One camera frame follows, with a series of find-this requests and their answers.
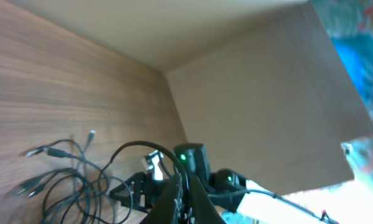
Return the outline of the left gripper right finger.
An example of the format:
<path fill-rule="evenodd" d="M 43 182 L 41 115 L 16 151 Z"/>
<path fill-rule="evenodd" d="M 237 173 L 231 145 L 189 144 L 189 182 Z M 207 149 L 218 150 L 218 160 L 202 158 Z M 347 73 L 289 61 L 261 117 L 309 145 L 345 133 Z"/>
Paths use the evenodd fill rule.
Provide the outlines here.
<path fill-rule="evenodd" d="M 189 178 L 189 223 L 191 224 L 225 224 L 199 178 L 191 175 Z"/>

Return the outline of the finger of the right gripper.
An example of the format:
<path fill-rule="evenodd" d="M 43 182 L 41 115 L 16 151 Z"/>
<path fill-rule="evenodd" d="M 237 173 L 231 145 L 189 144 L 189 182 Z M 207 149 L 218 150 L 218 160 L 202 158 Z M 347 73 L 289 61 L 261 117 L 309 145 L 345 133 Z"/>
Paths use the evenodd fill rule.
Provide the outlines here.
<path fill-rule="evenodd" d="M 134 207 L 133 180 L 115 179 L 120 185 L 111 189 L 109 196 L 111 199 L 119 201 L 123 207 Z"/>

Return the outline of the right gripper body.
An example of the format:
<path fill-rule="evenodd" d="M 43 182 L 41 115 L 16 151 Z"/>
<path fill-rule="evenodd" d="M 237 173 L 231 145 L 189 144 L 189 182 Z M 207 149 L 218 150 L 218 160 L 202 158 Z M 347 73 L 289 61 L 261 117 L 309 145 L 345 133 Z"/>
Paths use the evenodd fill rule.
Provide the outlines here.
<path fill-rule="evenodd" d="M 136 173 L 130 179 L 134 181 L 134 207 L 130 208 L 144 213 L 148 213 L 148 210 L 157 204 L 159 197 L 170 180 L 170 178 L 154 180 L 152 174 L 143 172 Z"/>

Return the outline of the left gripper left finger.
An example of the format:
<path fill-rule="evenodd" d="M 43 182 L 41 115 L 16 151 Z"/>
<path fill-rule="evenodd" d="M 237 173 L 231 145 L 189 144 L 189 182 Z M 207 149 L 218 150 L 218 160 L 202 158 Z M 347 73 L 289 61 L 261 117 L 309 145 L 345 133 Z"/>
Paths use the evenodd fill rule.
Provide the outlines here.
<path fill-rule="evenodd" d="M 180 224 L 182 210 L 182 177 L 173 175 L 157 204 L 141 221 L 141 224 Z"/>

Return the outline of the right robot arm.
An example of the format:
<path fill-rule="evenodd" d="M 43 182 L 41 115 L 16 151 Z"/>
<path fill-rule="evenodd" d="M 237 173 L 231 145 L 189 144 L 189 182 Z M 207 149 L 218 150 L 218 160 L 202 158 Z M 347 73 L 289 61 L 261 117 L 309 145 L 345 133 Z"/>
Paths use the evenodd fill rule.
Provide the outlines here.
<path fill-rule="evenodd" d="M 211 172 L 206 149 L 200 143 L 184 143 L 173 152 L 147 141 L 133 141 L 120 146 L 111 156 L 131 146 L 150 147 L 167 156 L 175 173 L 168 179 L 155 180 L 152 174 L 139 172 L 110 190 L 113 200 L 131 209 L 145 212 L 143 223 L 223 223 L 216 211 L 220 206 L 235 213 L 248 196 L 270 197 L 319 223 L 334 223 L 326 212 L 314 212 L 267 190 L 250 189 L 247 179 L 230 169 Z"/>

